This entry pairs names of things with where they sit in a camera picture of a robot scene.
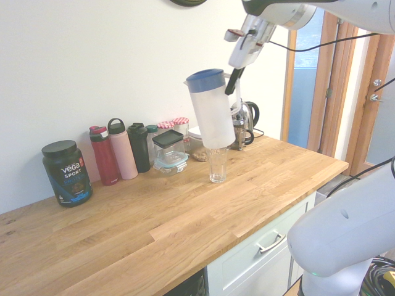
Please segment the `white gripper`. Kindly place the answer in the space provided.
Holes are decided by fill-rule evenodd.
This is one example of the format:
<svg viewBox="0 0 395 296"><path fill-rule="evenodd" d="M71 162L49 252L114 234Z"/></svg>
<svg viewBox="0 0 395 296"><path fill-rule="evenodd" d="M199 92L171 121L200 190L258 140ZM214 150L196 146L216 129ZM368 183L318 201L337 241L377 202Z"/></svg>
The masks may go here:
<svg viewBox="0 0 395 296"><path fill-rule="evenodd" d="M234 69L225 90L226 95L233 94L244 68L256 60L264 44L270 41L275 28L274 23L247 15L240 30L228 29L228 42L237 42L237 44L229 59L229 64Z"/></svg>

